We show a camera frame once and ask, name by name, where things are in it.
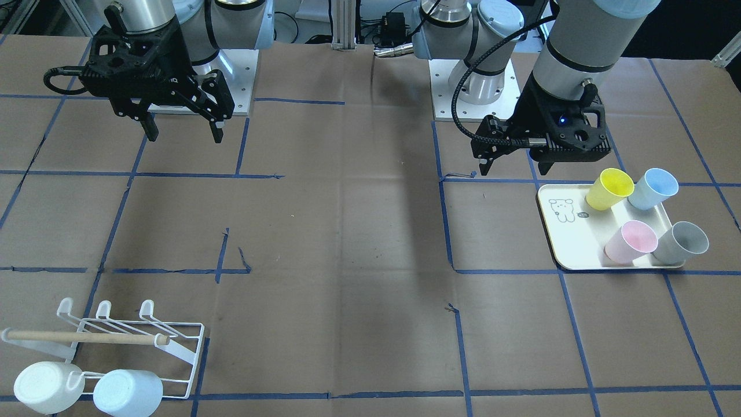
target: light blue cup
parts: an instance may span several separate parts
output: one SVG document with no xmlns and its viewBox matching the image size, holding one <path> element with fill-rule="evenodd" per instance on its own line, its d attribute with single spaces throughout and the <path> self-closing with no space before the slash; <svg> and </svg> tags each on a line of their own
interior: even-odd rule
<svg viewBox="0 0 741 417">
<path fill-rule="evenodd" d="M 679 191 L 674 175 L 661 168 L 651 168 L 643 174 L 628 201 L 639 210 L 648 210 Z"/>
</svg>

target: wooden dowel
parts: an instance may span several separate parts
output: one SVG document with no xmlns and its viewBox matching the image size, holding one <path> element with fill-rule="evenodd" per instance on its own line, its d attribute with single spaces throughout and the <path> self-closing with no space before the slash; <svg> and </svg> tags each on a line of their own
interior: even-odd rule
<svg viewBox="0 0 741 417">
<path fill-rule="evenodd" d="M 109 344 L 154 344 L 159 346 L 170 342 L 166 335 L 126 335 L 122 333 L 78 333 L 42 332 L 36 330 L 10 330 L 5 337 L 17 341 L 51 341 L 59 343 L 89 342 Z"/>
</svg>

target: white tray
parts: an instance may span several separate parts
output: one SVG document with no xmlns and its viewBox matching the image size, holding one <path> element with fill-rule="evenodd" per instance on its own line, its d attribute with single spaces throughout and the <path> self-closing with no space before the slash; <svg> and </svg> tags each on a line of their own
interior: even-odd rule
<svg viewBox="0 0 741 417">
<path fill-rule="evenodd" d="M 628 220 L 640 220 L 651 226 L 658 237 L 669 230 L 671 222 L 664 206 L 650 210 L 634 208 L 628 199 L 610 209 L 598 211 L 584 200 L 589 184 L 548 184 L 538 190 L 538 206 L 545 222 L 556 261 L 566 269 L 664 269 L 666 265 L 652 254 L 643 255 L 631 265 L 619 265 L 605 255 L 605 244 Z"/>
</svg>

